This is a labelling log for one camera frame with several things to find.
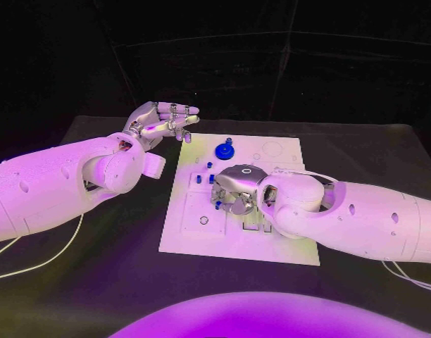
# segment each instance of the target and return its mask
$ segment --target blue cap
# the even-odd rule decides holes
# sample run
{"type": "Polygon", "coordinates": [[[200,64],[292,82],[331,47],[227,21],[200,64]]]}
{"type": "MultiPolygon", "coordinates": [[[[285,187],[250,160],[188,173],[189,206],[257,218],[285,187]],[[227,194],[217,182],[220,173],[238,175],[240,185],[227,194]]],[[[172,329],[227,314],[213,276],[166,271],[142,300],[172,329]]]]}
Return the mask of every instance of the blue cap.
{"type": "Polygon", "coordinates": [[[215,148],[215,156],[218,156],[220,160],[230,160],[234,157],[234,147],[230,142],[223,143],[215,148]]]}

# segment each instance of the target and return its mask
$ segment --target robotic hand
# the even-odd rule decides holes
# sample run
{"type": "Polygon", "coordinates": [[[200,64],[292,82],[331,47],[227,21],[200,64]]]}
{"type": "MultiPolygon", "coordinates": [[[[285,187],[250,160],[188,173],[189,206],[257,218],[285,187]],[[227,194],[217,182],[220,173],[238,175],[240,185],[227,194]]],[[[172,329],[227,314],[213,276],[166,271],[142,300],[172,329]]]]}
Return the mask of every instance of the robotic hand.
{"type": "Polygon", "coordinates": [[[54,147],[0,164],[0,241],[64,224],[128,193],[142,173],[161,178],[165,158],[148,153],[165,136],[191,142],[195,107],[146,102],[123,132],[54,147]]]}
{"type": "Polygon", "coordinates": [[[380,261],[431,263],[431,201],[308,172],[236,165],[215,177],[215,208],[247,215],[257,207],[295,239],[380,261]],[[323,184],[313,176],[325,177],[323,184]],[[228,196],[237,198],[228,203],[228,196]]]}

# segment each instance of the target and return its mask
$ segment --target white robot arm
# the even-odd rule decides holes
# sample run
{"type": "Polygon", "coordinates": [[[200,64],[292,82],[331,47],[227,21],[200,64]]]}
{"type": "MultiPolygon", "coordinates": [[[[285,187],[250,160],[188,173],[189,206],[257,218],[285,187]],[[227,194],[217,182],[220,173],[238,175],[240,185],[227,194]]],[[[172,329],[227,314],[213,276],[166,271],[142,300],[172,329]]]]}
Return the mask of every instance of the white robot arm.
{"type": "Polygon", "coordinates": [[[238,215],[259,207],[290,238],[380,261],[431,263],[431,201],[368,184],[323,184],[306,171],[236,165],[215,177],[215,207],[238,215]],[[237,200],[225,203],[227,192],[237,200]]]}
{"type": "Polygon", "coordinates": [[[149,151],[200,121],[195,107],[146,102],[123,132],[54,147],[0,164],[0,241],[57,227],[128,193],[142,173],[161,178],[165,158],[149,151]]]}

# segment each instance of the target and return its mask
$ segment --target white platform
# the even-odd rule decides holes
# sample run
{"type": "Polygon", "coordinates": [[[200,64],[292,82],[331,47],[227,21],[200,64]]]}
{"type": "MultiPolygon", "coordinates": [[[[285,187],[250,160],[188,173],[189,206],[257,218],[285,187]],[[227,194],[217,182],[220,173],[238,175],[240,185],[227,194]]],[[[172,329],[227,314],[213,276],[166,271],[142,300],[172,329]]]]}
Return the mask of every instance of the white platform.
{"type": "Polygon", "coordinates": [[[276,166],[305,170],[300,140],[192,134],[192,143],[184,143],[178,160],[161,252],[321,265],[313,240],[282,236],[260,212],[236,216],[217,210],[211,204],[210,176],[218,175],[236,164],[253,164],[269,174],[276,166]],[[236,156],[221,161],[215,149],[228,137],[233,138],[236,156]],[[197,182],[198,175],[202,176],[201,184],[197,182]]]}

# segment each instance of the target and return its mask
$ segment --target table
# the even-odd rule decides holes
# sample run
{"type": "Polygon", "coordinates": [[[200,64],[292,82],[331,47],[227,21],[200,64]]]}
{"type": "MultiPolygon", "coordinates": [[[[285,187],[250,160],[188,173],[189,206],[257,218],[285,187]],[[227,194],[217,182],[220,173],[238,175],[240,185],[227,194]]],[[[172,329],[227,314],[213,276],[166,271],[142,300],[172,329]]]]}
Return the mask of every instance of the table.
{"type": "MultiPolygon", "coordinates": [[[[107,136],[126,118],[79,116],[64,144],[107,136]]],[[[431,199],[431,159],[408,125],[202,120],[194,132],[299,137],[308,170],[431,199]]],[[[41,269],[0,280],[0,337],[106,337],[166,306],[211,294],[292,292],[359,306],[431,333],[431,291],[397,278],[381,262],[319,245],[322,266],[158,252],[181,143],[159,180],[86,214],[79,238],[41,269]]],[[[0,274],[43,263],[64,247],[79,219],[24,237],[0,255],[0,274]]],[[[431,282],[431,265],[404,263],[431,282]]]]}

